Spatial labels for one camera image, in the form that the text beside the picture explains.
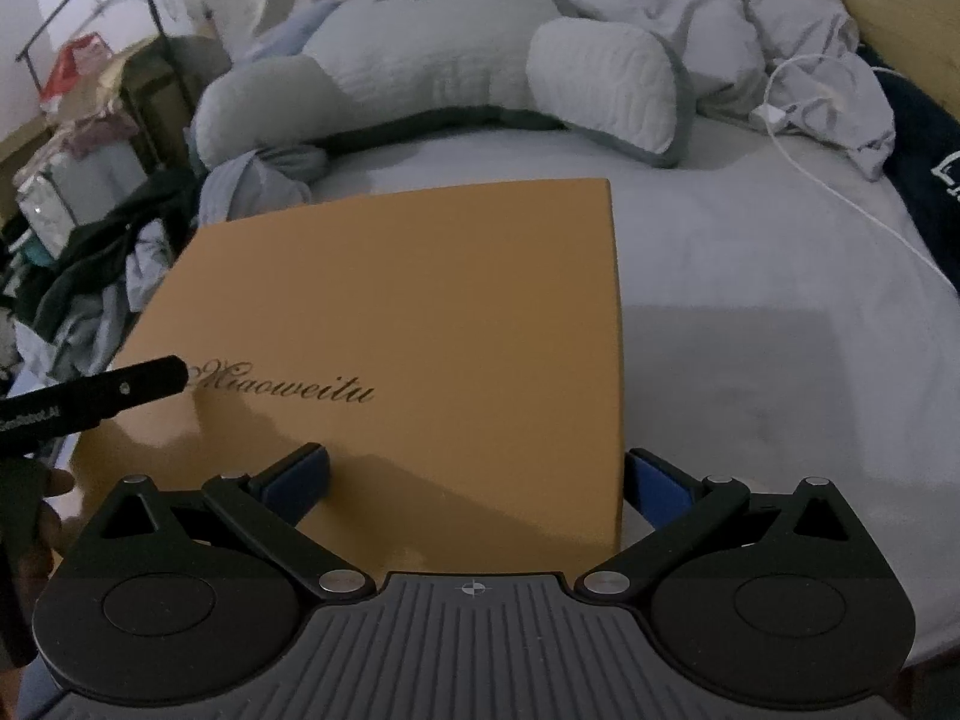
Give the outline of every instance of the triangular cutout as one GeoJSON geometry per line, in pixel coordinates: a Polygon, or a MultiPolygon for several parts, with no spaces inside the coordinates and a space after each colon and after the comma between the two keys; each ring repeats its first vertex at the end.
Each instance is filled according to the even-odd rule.
{"type": "Polygon", "coordinates": [[[849,538],[830,504],[816,498],[806,505],[793,532],[798,536],[829,538],[832,541],[846,541],[849,538]]]}
{"type": "Polygon", "coordinates": [[[150,519],[147,507],[139,495],[128,495],[117,507],[113,517],[107,522],[102,538],[126,538],[127,536],[144,536],[146,533],[156,533],[157,527],[150,519]]]}

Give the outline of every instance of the wooden headboard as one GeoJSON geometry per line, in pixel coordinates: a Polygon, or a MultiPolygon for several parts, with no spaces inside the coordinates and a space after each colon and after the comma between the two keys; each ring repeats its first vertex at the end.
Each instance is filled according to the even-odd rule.
{"type": "Polygon", "coordinates": [[[960,0],[843,0],[864,41],[960,119],[960,0]]]}

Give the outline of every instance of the box lid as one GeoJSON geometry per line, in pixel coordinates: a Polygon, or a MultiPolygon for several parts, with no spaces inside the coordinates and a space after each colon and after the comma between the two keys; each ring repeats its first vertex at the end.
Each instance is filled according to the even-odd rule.
{"type": "Polygon", "coordinates": [[[572,577],[618,539],[621,349],[604,180],[365,196],[200,230],[116,364],[183,394],[85,434],[87,512],[122,476],[195,488],[328,447],[301,530],[387,570],[572,577]]]}

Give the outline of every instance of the silver screw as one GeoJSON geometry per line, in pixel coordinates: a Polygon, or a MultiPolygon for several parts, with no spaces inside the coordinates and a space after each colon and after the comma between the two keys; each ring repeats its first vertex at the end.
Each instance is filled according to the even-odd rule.
{"type": "Polygon", "coordinates": [[[619,571],[594,571],[584,577],[584,587],[597,595],[619,595],[630,589],[630,580],[619,571]]]}
{"type": "Polygon", "coordinates": [[[320,577],[320,587],[328,592],[356,592],[367,583],[367,578],[352,568],[337,568],[320,577]]]}

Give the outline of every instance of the metal rack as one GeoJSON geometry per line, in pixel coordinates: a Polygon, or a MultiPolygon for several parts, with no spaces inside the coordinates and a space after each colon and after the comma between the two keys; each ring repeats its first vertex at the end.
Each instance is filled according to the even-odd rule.
{"type": "MultiPolygon", "coordinates": [[[[34,80],[34,85],[37,87],[37,93],[43,89],[43,84],[40,83],[40,76],[37,75],[37,67],[34,65],[34,60],[30,57],[30,49],[37,42],[37,39],[40,38],[46,29],[48,28],[53,20],[61,14],[61,12],[66,8],[71,0],[62,0],[59,5],[54,8],[53,12],[47,17],[47,19],[40,25],[40,28],[32,34],[30,40],[27,41],[23,49],[16,55],[17,62],[26,62],[27,69],[30,71],[30,76],[34,80]]],[[[154,22],[157,32],[160,33],[160,51],[163,55],[163,58],[170,64],[170,67],[173,69],[174,79],[176,81],[176,88],[181,94],[184,102],[187,105],[187,108],[193,109],[194,100],[190,95],[190,90],[186,85],[184,80],[184,74],[179,69],[179,64],[174,57],[173,46],[170,42],[170,37],[167,35],[166,31],[163,28],[162,23],[160,23],[160,11],[157,10],[157,3],[155,0],[146,0],[147,8],[150,9],[150,17],[154,22]]]]}

